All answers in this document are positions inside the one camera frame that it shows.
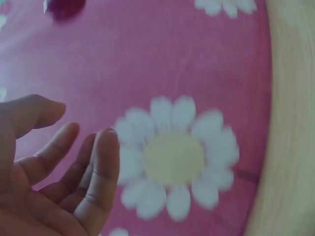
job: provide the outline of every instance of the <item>white petal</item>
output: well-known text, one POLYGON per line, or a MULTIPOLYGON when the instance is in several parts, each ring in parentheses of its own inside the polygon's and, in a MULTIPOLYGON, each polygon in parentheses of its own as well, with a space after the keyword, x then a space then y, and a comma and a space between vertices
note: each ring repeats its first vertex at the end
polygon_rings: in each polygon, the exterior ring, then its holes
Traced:
POLYGON ((119 140, 124 142, 126 145, 141 144, 144 142, 143 136, 135 132, 131 123, 125 118, 119 118, 116 121, 114 129, 118 134, 119 140))
POLYGON ((147 184, 144 195, 137 207, 137 216, 143 220, 150 220, 157 216, 165 207, 166 191, 153 182, 147 184))
POLYGON ((247 14, 252 14, 254 10, 257 10, 257 5, 254 0, 237 0, 236 5, 247 14))
POLYGON ((235 4, 232 4, 230 2, 223 2, 222 6, 231 19, 235 19, 237 17, 237 7, 235 4))
POLYGON ((191 97, 181 96, 173 105, 172 125, 176 131, 187 131, 196 116, 195 102, 191 97))
POLYGON ((118 184, 138 178, 143 172, 142 153, 136 148, 120 148, 120 171, 118 184))
POLYGON ((147 184, 148 181, 146 179, 142 179, 126 187, 121 195, 122 204, 127 209, 135 208, 139 204, 139 200, 143 196, 147 184))
POLYGON ((210 1, 206 4, 205 10, 207 15, 216 16, 222 9, 222 3, 220 1, 210 1))
POLYGON ((172 103, 168 98, 157 97, 152 99, 150 112, 159 132, 171 130, 172 103))
POLYGON ((3 102, 6 97, 6 88, 0 87, 0 102, 3 102))
POLYGON ((199 10, 204 9, 206 6, 207 0, 195 0, 195 7, 199 10))
POLYGON ((205 143, 206 156, 210 165, 231 166, 239 160, 239 148, 231 127, 225 127, 216 139, 205 143))
POLYGON ((202 173, 202 178, 221 191, 230 190, 234 182, 233 172, 225 168, 205 168, 202 173))
POLYGON ((211 110, 197 117, 192 125, 191 134, 199 140, 218 135, 223 126, 223 115, 219 110, 211 110))
POLYGON ((190 210, 190 192, 187 187, 175 187, 167 197, 167 211, 174 221, 185 219, 190 210))
POLYGON ((213 209, 219 203, 218 189, 207 181, 195 180, 191 190, 197 203, 205 209, 213 209))
POLYGON ((129 236, 129 233, 125 229, 117 228, 110 232, 109 236, 129 236))
POLYGON ((155 124, 147 111, 141 108, 130 108, 126 111, 126 120, 143 139, 151 140, 155 136, 155 124))

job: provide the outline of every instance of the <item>pink background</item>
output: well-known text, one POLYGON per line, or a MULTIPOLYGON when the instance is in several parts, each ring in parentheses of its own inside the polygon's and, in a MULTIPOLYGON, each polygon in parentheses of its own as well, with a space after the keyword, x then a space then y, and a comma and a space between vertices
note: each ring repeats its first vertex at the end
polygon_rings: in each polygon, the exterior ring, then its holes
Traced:
POLYGON ((83 138, 110 127, 131 106, 149 109, 156 96, 193 97, 197 114, 218 108, 240 146, 231 191, 213 211, 192 198, 187 219, 166 209, 145 222, 120 201, 103 236, 115 227, 130 236, 240 236, 255 197, 268 132, 271 59, 264 0, 237 19, 210 17, 193 0, 88 0, 82 14, 55 23, 42 0, 11 0, 0 32, 0 86, 7 100, 30 93, 67 103, 56 125, 21 138, 17 158, 32 155, 67 121, 81 125, 68 157, 36 189, 57 181, 83 138))

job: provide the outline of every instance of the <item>floral pattern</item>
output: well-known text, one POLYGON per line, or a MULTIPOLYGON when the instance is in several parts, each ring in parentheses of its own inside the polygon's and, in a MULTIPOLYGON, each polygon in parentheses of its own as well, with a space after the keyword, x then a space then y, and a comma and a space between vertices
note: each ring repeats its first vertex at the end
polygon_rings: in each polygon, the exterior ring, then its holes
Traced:
POLYGON ((1 31, 1 28, 4 26, 6 19, 7 19, 6 16, 0 15, 0 31, 1 31))
POLYGON ((238 9, 246 14, 257 10, 255 0, 195 0, 197 9, 205 9, 209 16, 217 16, 222 9, 231 18, 237 18, 238 9))
POLYGON ((129 236, 129 232, 126 229, 116 228, 109 233, 109 236, 129 236))
POLYGON ((0 102, 4 102, 6 97, 6 88, 0 87, 0 102))
POLYGON ((130 108, 115 129, 121 142, 118 183, 126 186, 122 204, 136 209, 138 217, 150 220, 166 206, 170 217, 181 221, 190 210, 190 187, 207 210, 219 203, 219 191, 231 189, 230 167, 239 159, 239 148, 219 110, 196 117, 191 97, 174 103, 157 97, 150 113, 130 108))

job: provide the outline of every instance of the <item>hand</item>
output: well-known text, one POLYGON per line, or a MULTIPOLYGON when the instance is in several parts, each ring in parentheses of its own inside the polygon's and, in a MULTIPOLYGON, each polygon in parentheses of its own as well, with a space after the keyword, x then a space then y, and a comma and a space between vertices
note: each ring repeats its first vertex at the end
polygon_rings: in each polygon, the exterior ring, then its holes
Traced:
POLYGON ((14 161, 15 140, 54 124, 65 104, 31 95, 0 104, 0 232, 2 236, 97 236, 112 207, 119 143, 112 129, 86 137, 59 182, 40 191, 74 143, 79 125, 63 126, 34 156, 14 161))

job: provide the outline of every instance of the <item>beige edge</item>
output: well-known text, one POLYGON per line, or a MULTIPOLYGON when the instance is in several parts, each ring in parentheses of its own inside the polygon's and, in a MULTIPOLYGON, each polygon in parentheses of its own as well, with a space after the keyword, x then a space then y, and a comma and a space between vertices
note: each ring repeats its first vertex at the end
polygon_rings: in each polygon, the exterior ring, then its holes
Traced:
POLYGON ((245 236, 315 235, 315 0, 267 0, 269 143, 245 236))

